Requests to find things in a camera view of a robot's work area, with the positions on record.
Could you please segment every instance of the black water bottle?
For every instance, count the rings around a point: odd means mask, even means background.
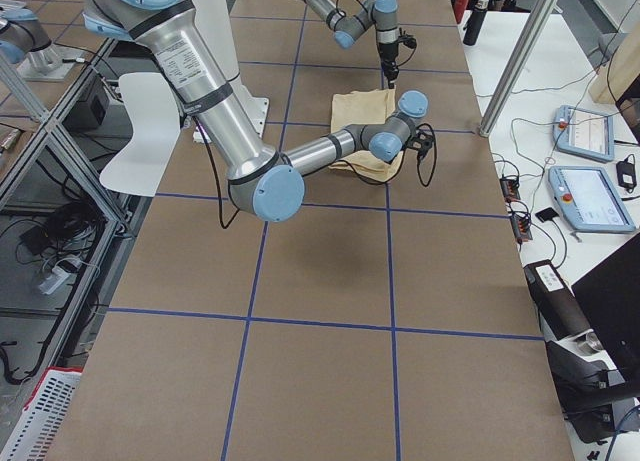
[[[484,22],[484,17],[487,15],[487,8],[489,7],[489,0],[478,0],[476,5],[471,11],[471,16],[465,26],[466,33],[462,42],[467,46],[473,46],[478,40],[480,34],[480,28]]]

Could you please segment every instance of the black monitor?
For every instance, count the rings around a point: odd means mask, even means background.
[[[549,364],[565,416],[582,441],[611,436],[640,399],[640,235],[585,274],[572,287],[576,302],[616,364],[587,362],[547,343]],[[625,431],[638,430],[629,418]]]
[[[622,377],[627,382],[640,380],[640,235],[584,275],[572,290]]]

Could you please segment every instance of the metal pole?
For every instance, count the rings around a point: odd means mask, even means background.
[[[13,95],[18,98],[18,101],[29,111],[33,120],[44,122],[47,119],[49,115],[47,108],[33,94],[27,83],[24,82],[2,53],[0,53],[0,80],[4,81]]]
[[[527,19],[527,24],[525,24],[522,29],[516,47],[513,49],[511,58],[509,58],[509,62],[502,73],[498,86],[496,86],[489,106],[487,106],[487,110],[484,113],[478,130],[480,136],[487,137],[491,133],[557,1],[558,0],[536,0],[529,19]]]

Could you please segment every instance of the robot label sticker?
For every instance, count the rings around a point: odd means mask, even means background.
[[[197,54],[184,40],[180,40],[167,49],[160,51],[156,58],[169,81],[177,89],[207,75],[207,71],[200,64]]]

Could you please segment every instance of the power adapter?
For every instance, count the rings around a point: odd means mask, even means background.
[[[624,161],[618,161],[616,163],[616,173],[618,174],[618,186],[627,190],[627,193],[631,193],[638,185],[636,179],[636,164],[635,156],[630,154]]]
[[[42,294],[52,294],[71,276],[80,270],[82,260],[77,256],[67,256],[58,261],[51,269],[51,273],[47,274],[38,284],[37,288]]]

